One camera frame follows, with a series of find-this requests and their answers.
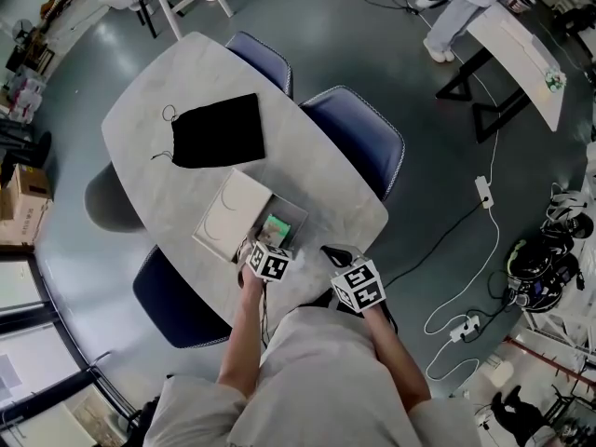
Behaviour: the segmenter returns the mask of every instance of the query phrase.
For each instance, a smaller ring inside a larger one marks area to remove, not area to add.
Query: gray chair
[[[398,130],[358,94],[336,86],[300,104],[381,200],[393,188],[405,153]]]
[[[143,228],[110,162],[88,184],[85,208],[92,222],[109,232],[135,232]]]
[[[290,64],[274,49],[244,32],[235,34],[225,47],[291,98],[293,88]]]

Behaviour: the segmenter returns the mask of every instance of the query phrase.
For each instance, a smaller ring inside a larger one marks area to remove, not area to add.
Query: forearm
[[[261,328],[259,304],[263,287],[245,286],[234,319],[230,341],[223,355],[218,384],[231,386],[247,398],[251,396],[259,377],[261,359]]]
[[[363,312],[372,333],[377,358],[382,362],[395,384],[406,412],[430,399],[427,380],[387,321],[380,305]]]

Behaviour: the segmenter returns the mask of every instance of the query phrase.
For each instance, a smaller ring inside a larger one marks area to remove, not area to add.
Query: chair leg
[[[157,38],[156,29],[153,27],[153,23],[151,22],[151,18],[149,17],[149,12],[147,11],[147,6],[143,2],[143,0],[139,0],[139,4],[141,5],[141,12],[147,22],[147,26],[149,27],[149,31],[153,38]]]

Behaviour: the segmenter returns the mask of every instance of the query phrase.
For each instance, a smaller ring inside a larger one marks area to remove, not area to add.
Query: cardboard box
[[[45,172],[18,164],[0,198],[0,245],[33,245],[53,204]]]

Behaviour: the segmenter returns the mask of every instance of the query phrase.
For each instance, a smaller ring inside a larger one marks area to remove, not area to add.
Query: plug
[[[491,189],[486,182],[486,177],[481,175],[480,177],[476,178],[476,188],[478,189],[478,195],[481,198],[482,206],[485,209],[490,209],[493,205],[493,196],[491,194]]]
[[[466,336],[472,334],[477,326],[480,326],[481,321],[478,316],[472,317],[467,319],[465,322],[460,324],[457,328],[452,330],[449,335],[451,336],[451,340],[454,343],[459,342],[460,340],[466,339]]]

